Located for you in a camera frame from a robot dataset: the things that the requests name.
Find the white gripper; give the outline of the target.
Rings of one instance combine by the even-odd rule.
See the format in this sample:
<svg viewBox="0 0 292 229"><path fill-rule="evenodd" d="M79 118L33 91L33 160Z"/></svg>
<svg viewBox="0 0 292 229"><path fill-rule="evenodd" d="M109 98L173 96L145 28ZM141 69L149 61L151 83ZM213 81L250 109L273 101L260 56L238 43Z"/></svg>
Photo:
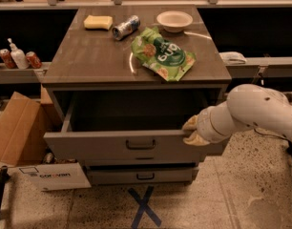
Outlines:
<svg viewBox="0 0 292 229"><path fill-rule="evenodd" d="M211 113L213 107L203 109L198 115L191 116L182 126L185 131L193 131L188 137L183 138L187 145L205 146L210 143L219 143L223 139L212 125Z"/></svg>

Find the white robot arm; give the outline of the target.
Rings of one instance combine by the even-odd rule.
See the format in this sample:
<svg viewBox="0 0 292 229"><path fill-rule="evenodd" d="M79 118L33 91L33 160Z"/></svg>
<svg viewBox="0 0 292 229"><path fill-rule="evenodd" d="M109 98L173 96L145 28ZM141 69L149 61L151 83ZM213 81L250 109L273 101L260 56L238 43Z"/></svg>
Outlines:
<svg viewBox="0 0 292 229"><path fill-rule="evenodd" d="M191 133L183 141L204 146L257 127L283 135L292 142L292 105L281 92L242 84L231 90L224 102L190 117L182 129Z"/></svg>

